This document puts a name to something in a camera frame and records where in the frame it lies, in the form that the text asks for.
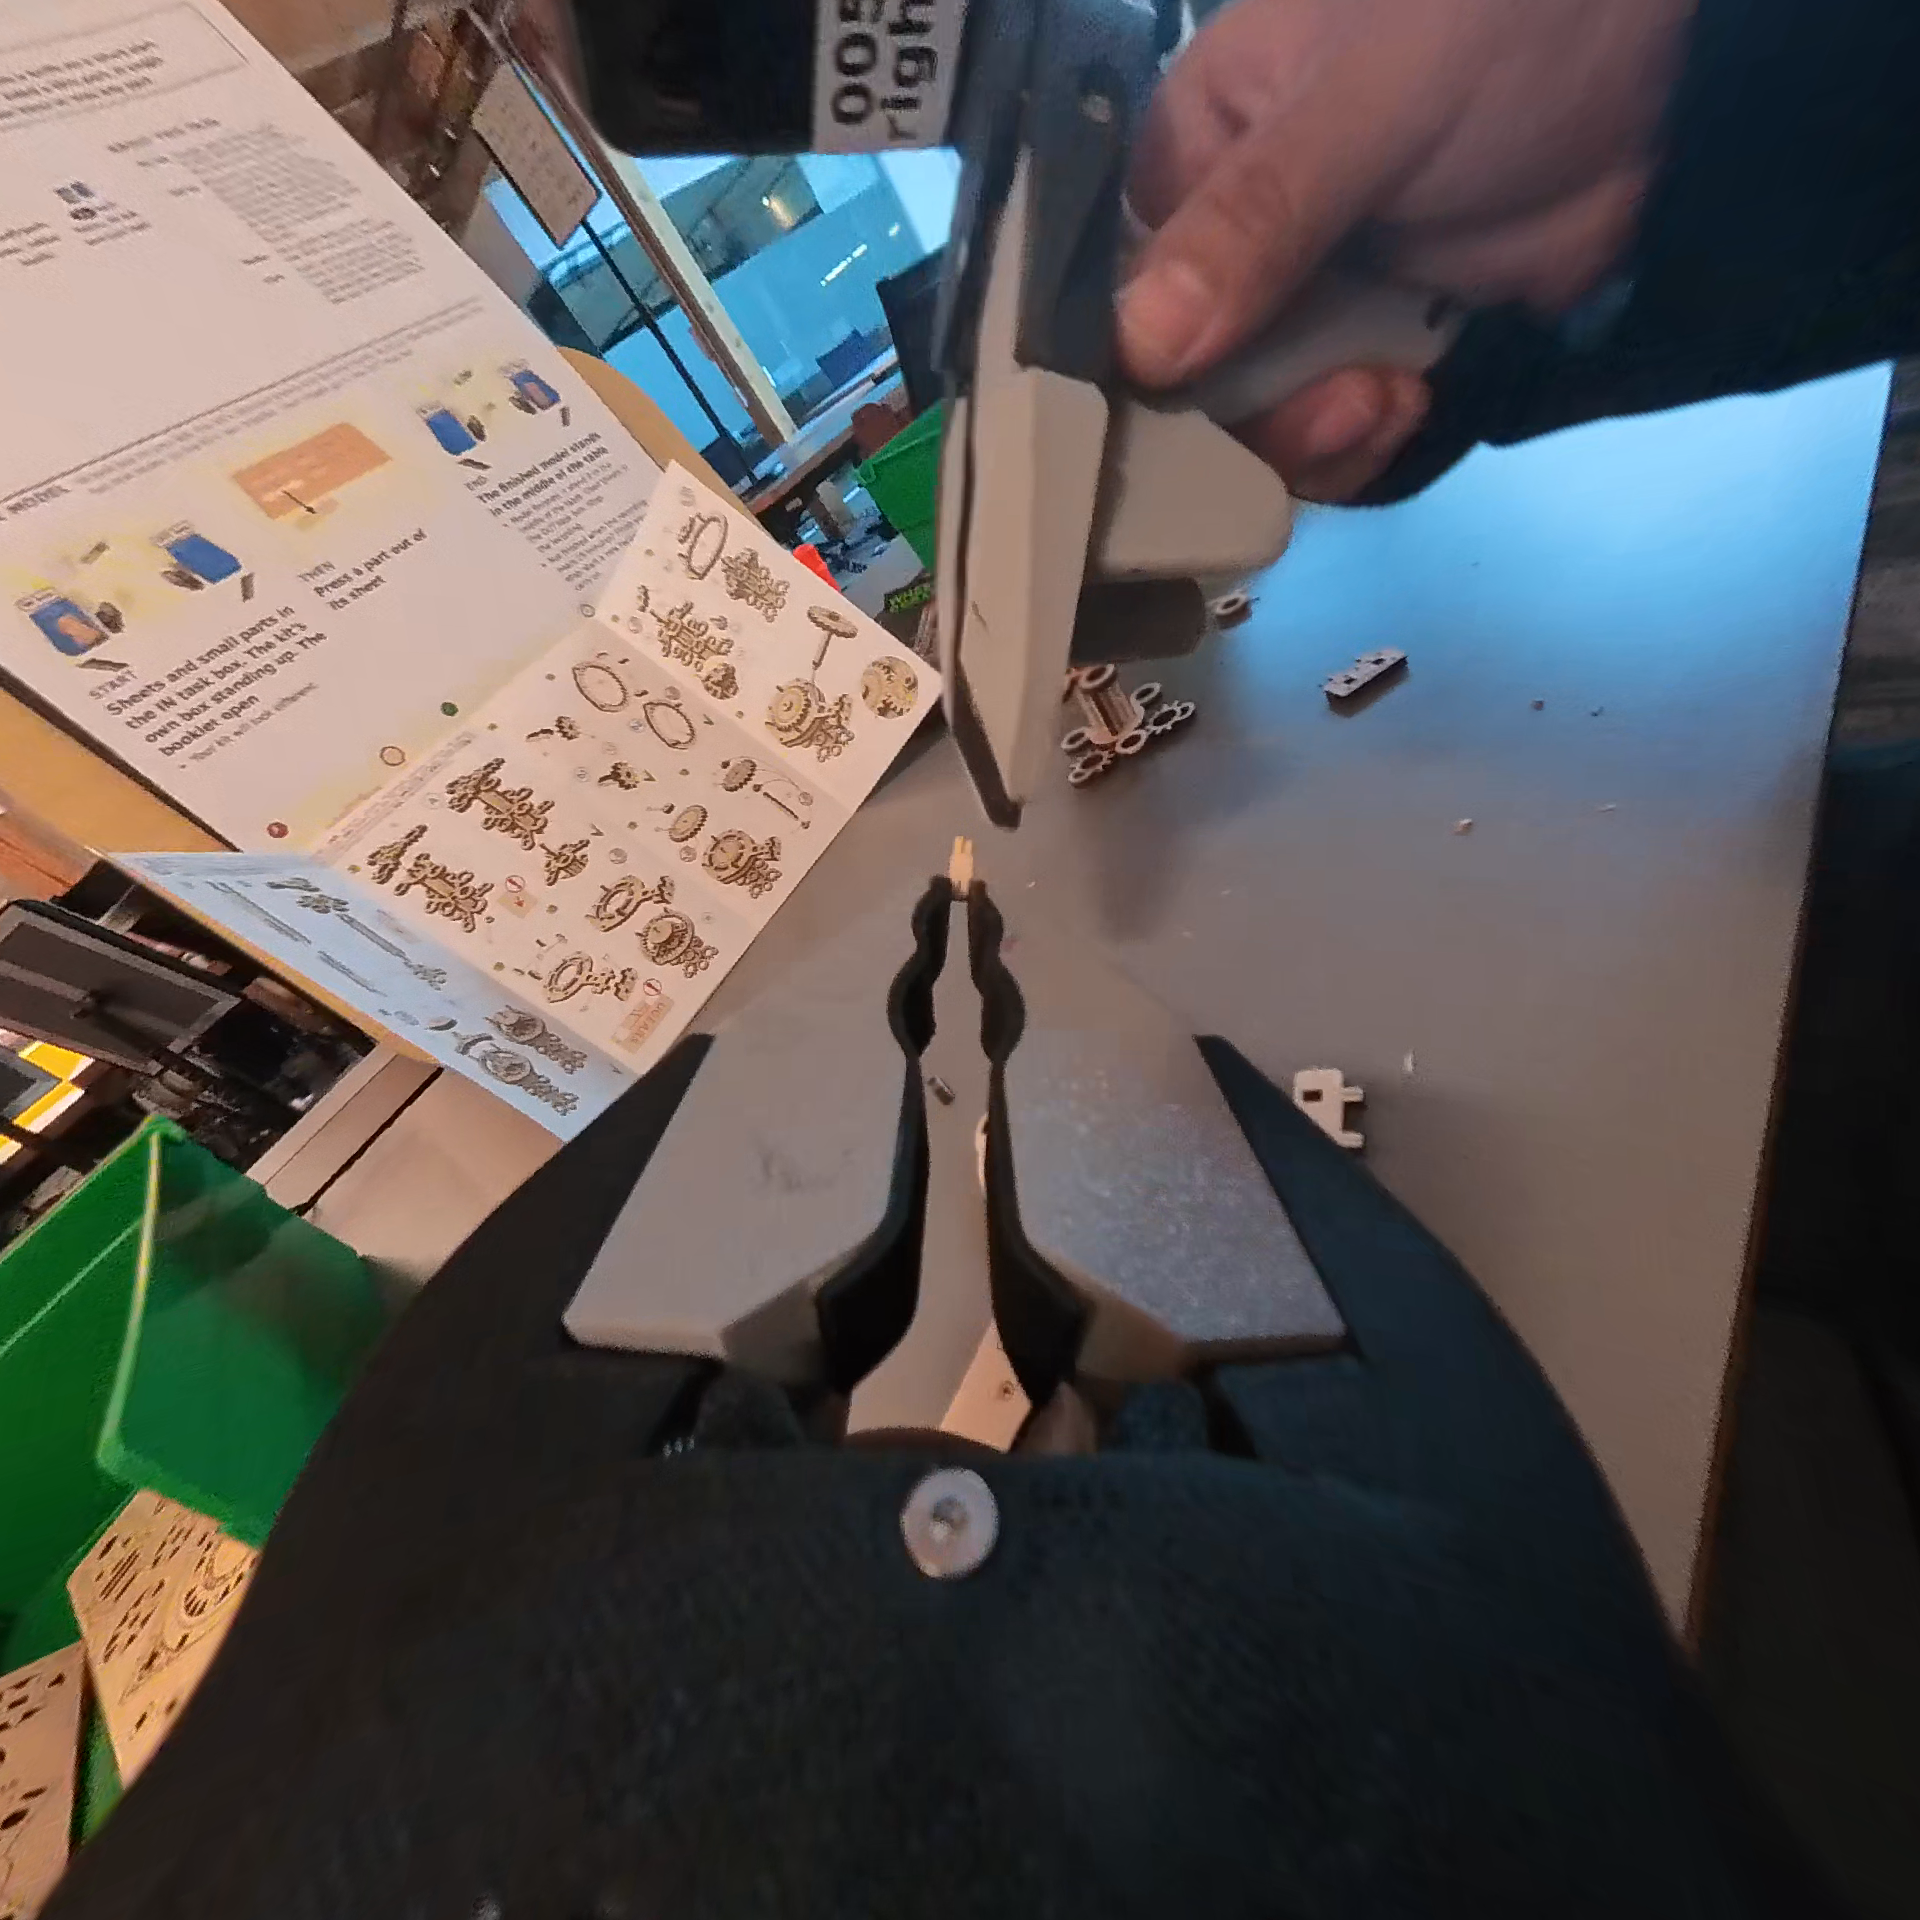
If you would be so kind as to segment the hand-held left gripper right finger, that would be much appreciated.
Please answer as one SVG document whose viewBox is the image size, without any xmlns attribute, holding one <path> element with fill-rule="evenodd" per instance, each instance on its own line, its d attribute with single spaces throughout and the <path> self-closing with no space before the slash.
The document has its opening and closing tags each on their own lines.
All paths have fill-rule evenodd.
<svg viewBox="0 0 1920 1920">
<path fill-rule="evenodd" d="M 1345 1323 L 1194 1035 L 1126 971 L 963 893 L 993 1329 L 1026 1402 L 1096 1407 L 1337 1349 Z"/>
</svg>

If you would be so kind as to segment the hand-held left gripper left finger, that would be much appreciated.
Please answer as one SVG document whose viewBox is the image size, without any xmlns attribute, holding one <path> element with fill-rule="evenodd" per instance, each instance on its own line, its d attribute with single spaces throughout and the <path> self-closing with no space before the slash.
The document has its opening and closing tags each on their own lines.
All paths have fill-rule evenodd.
<svg viewBox="0 0 1920 1920">
<path fill-rule="evenodd" d="M 722 1022 L 563 1310 L 573 1342 L 841 1398 L 895 1349 L 953 901 L 930 877 Z"/>
</svg>

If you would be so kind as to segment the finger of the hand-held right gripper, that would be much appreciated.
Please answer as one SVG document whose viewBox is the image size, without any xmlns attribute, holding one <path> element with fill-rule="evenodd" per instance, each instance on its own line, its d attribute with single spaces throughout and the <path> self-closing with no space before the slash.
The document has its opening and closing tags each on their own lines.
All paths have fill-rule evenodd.
<svg viewBox="0 0 1920 1920">
<path fill-rule="evenodd" d="M 993 826 L 1017 826 L 1053 740 L 1107 436 L 1088 382 L 979 372 L 966 408 L 959 750 Z"/>
<path fill-rule="evenodd" d="M 972 511 L 969 398 L 946 395 L 937 463 L 937 647 L 947 733 L 982 816 L 996 821 L 996 758 L 963 669 Z"/>
</svg>

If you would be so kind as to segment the person's right forearm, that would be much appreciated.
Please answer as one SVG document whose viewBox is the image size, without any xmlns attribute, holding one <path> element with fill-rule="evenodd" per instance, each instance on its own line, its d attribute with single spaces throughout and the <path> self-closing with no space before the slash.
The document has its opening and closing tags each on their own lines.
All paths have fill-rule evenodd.
<svg viewBox="0 0 1920 1920">
<path fill-rule="evenodd" d="M 1917 352 L 1917 5 L 1708 1 L 1631 245 L 1563 317 L 1478 312 L 1387 507 L 1475 447 L 1772 394 Z"/>
</svg>

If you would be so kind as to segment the laser-cut wooden parts sheet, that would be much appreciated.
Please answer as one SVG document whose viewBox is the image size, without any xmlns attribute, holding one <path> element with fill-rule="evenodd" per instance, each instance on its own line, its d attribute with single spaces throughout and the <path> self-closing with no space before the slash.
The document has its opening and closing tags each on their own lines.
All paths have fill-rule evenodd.
<svg viewBox="0 0 1920 1920">
<path fill-rule="evenodd" d="M 132 1787 L 178 1723 L 258 1561 L 258 1549 L 213 1518 L 140 1489 L 65 1576 L 121 1787 Z"/>
<path fill-rule="evenodd" d="M 70 1642 L 2 1679 L 2 1915 L 34 1917 L 72 1849 L 85 1655 Z"/>
</svg>

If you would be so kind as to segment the person's right hand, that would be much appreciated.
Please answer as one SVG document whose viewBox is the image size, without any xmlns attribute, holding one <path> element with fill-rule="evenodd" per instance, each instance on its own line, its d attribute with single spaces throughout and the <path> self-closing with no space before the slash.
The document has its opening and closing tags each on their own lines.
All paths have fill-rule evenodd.
<svg viewBox="0 0 1920 1920">
<path fill-rule="evenodd" d="M 1562 319 L 1657 175 L 1694 4 L 1263 1 L 1177 54 L 1137 135 L 1116 294 L 1140 385 L 1247 345 L 1341 253 L 1466 307 Z"/>
</svg>

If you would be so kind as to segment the green plastic bin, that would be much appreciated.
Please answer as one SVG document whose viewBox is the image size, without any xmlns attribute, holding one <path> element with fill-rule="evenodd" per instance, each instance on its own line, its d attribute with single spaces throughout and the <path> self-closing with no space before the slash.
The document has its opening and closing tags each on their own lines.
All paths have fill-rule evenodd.
<svg viewBox="0 0 1920 1920">
<path fill-rule="evenodd" d="M 946 409 L 939 401 L 862 457 L 856 476 L 877 515 L 894 530 L 877 559 L 852 580 L 853 608 L 885 617 L 917 611 L 937 559 L 937 488 Z"/>
<path fill-rule="evenodd" d="M 258 1553 L 390 1312 L 360 1254 L 148 1119 L 2 1265 L 4 1675 L 140 1489 Z M 121 1795 L 85 1670 L 72 1860 Z"/>
</svg>

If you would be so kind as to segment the wooden gear assembly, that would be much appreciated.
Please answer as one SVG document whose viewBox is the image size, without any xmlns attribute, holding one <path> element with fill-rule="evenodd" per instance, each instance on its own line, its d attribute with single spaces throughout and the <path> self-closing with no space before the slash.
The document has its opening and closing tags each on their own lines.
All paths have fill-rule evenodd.
<svg viewBox="0 0 1920 1920">
<path fill-rule="evenodd" d="M 1123 683 L 1114 662 L 1068 667 L 1064 703 L 1075 710 L 1060 740 L 1073 790 L 1181 732 L 1196 714 L 1190 697 L 1167 696 L 1160 682 Z"/>
</svg>

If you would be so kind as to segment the folded assembly booklet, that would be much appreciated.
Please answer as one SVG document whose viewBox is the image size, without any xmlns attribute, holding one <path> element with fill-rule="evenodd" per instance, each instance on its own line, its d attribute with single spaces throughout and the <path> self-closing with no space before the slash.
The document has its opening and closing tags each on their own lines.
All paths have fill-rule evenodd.
<svg viewBox="0 0 1920 1920">
<path fill-rule="evenodd" d="M 316 851 L 120 863 L 573 1139 L 939 701 L 931 663 L 673 461 L 575 625 Z"/>
</svg>

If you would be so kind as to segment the white hanging label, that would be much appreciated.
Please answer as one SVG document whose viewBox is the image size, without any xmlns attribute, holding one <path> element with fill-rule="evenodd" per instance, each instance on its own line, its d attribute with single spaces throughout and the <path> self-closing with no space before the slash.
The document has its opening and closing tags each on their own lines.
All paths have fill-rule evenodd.
<svg viewBox="0 0 1920 1920">
<path fill-rule="evenodd" d="M 493 68 L 468 129 L 554 248 L 587 226 L 602 186 L 509 60 Z"/>
</svg>

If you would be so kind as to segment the dark equipment rack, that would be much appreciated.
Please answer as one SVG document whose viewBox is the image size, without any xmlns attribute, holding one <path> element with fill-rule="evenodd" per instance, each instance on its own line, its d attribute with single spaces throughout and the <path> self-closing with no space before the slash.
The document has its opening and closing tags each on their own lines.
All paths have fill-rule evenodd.
<svg viewBox="0 0 1920 1920">
<path fill-rule="evenodd" d="M 353 1024 L 116 869 L 2 911 L 4 1210 L 152 1119 L 250 1167 L 371 1053 Z"/>
</svg>

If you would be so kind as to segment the white instruction sheet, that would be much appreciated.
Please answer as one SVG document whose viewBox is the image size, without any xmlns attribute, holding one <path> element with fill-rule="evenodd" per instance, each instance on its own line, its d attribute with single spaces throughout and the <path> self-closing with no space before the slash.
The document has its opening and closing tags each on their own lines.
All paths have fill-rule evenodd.
<svg viewBox="0 0 1920 1920">
<path fill-rule="evenodd" d="M 593 609 L 659 467 L 217 4 L 4 4 L 4 680 L 304 849 Z"/>
</svg>

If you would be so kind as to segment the light wooden post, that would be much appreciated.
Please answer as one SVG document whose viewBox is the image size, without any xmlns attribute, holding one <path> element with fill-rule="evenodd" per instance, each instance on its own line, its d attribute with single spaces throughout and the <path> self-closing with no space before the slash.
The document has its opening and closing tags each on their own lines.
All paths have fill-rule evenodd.
<svg viewBox="0 0 1920 1920">
<path fill-rule="evenodd" d="M 795 420 L 659 193 L 644 178 L 635 158 L 615 154 L 600 137 L 593 139 L 593 151 L 609 200 L 634 231 L 635 245 L 665 281 L 697 345 L 728 379 L 768 447 L 788 444 L 797 431 Z"/>
</svg>

